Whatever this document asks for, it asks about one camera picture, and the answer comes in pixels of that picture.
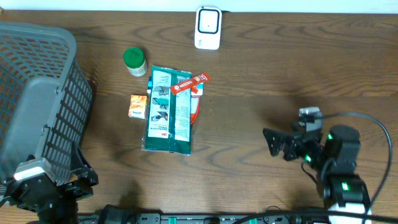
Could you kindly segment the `orange snack box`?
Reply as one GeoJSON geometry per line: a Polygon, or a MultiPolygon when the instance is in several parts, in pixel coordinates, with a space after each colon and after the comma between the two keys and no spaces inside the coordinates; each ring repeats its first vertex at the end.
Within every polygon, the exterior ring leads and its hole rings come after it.
{"type": "Polygon", "coordinates": [[[145,119],[146,107],[147,107],[146,95],[132,95],[130,100],[128,116],[130,118],[145,119]]]}

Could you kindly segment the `white barcode scanner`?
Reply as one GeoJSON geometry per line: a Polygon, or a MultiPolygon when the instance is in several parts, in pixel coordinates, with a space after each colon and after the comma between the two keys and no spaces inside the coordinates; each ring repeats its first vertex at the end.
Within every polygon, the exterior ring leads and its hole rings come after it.
{"type": "Polygon", "coordinates": [[[194,44],[197,49],[219,49],[221,22],[222,12],[217,7],[202,6],[197,10],[194,34],[194,44]]]}

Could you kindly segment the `red dustpan brush package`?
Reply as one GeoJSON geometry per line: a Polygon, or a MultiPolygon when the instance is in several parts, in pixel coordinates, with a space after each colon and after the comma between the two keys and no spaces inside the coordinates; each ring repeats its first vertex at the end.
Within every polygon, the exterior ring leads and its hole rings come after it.
{"type": "MultiPolygon", "coordinates": [[[[190,113],[190,124],[193,125],[197,120],[200,112],[200,98],[204,92],[204,83],[200,83],[191,89],[191,113],[190,113]]],[[[169,93],[167,87],[154,87],[152,77],[150,76],[147,84],[147,94],[150,95],[152,91],[158,93],[159,96],[167,96],[169,93]]]]}

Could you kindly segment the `green grip gloves package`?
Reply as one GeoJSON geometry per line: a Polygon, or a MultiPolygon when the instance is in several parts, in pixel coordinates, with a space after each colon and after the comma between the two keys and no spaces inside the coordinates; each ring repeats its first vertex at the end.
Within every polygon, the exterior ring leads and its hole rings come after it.
{"type": "Polygon", "coordinates": [[[144,151],[191,154],[191,91],[175,95],[170,89],[191,77],[190,72],[152,66],[144,151]]]}

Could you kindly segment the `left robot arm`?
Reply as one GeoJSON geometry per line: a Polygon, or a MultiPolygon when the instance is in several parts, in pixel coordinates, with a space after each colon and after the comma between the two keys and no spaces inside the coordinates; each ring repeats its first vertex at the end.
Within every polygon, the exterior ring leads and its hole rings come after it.
{"type": "Polygon", "coordinates": [[[67,170],[77,179],[57,184],[55,168],[44,157],[32,155],[19,164],[13,177],[6,180],[1,205],[9,203],[37,214],[38,223],[79,223],[77,201],[93,195],[98,175],[84,158],[80,147],[71,145],[67,170]]]}

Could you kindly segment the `grey plastic mesh basket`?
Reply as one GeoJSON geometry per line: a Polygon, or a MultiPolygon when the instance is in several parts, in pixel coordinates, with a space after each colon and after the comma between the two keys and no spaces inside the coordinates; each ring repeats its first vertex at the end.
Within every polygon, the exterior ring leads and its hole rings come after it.
{"type": "Polygon", "coordinates": [[[68,182],[92,102],[69,31],[2,22],[1,183],[29,155],[49,162],[57,185],[68,182]]]}

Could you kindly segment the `green lid white jar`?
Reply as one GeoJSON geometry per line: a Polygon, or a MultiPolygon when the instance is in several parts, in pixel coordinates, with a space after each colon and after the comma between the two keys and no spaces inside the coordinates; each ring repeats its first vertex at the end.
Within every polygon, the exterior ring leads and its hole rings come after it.
{"type": "Polygon", "coordinates": [[[123,53],[123,60],[129,73],[141,77],[147,73],[148,66],[144,52],[139,47],[131,47],[123,53]]]}

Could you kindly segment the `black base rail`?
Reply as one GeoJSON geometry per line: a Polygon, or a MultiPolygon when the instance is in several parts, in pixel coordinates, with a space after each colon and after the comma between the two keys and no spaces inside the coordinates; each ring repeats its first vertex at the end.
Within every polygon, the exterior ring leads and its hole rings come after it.
{"type": "MultiPolygon", "coordinates": [[[[234,224],[244,218],[243,215],[161,215],[158,213],[138,213],[110,211],[104,215],[79,215],[78,223],[127,223],[127,224],[234,224]]],[[[253,218],[246,224],[289,224],[289,223],[361,223],[358,218],[348,217],[288,217],[282,215],[253,218]]]]}

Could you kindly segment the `red coffee stick sachet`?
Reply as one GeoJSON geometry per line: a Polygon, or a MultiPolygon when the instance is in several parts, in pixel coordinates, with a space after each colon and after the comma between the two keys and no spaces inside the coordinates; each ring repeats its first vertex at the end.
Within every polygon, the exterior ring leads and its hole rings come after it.
{"type": "Polygon", "coordinates": [[[199,86],[210,80],[211,78],[208,73],[206,72],[201,73],[192,78],[189,78],[188,80],[184,80],[176,85],[172,85],[170,87],[170,91],[172,92],[173,95],[177,95],[182,91],[190,90],[191,93],[197,95],[200,93],[199,86]]]}

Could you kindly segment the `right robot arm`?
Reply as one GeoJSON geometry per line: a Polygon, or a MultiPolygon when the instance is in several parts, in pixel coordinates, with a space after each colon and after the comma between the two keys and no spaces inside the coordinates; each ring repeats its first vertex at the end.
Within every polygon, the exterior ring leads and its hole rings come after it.
{"type": "Polygon", "coordinates": [[[283,153],[285,161],[301,159],[316,176],[317,192],[329,211],[362,213],[370,211],[370,198],[366,184],[355,173],[356,160],[361,147],[359,132],[349,126],[335,125],[322,141],[323,121],[301,121],[286,133],[264,128],[271,156],[283,153]]]}

